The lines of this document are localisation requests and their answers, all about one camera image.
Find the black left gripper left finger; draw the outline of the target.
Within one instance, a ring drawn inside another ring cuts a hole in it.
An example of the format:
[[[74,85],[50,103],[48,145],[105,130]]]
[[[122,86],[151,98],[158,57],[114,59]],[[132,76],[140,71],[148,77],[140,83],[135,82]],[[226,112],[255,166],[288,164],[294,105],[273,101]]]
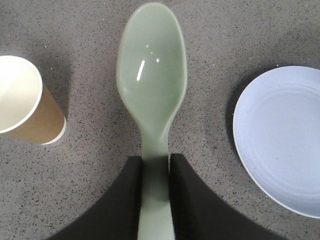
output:
[[[130,156],[103,196],[50,240],[136,240],[141,207],[142,158]]]

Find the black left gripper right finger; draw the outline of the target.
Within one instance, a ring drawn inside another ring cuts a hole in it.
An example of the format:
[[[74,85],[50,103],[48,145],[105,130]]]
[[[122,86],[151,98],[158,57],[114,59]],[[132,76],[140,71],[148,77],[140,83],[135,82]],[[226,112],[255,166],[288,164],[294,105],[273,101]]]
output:
[[[219,198],[185,156],[170,156],[169,195],[178,240],[280,240]]]

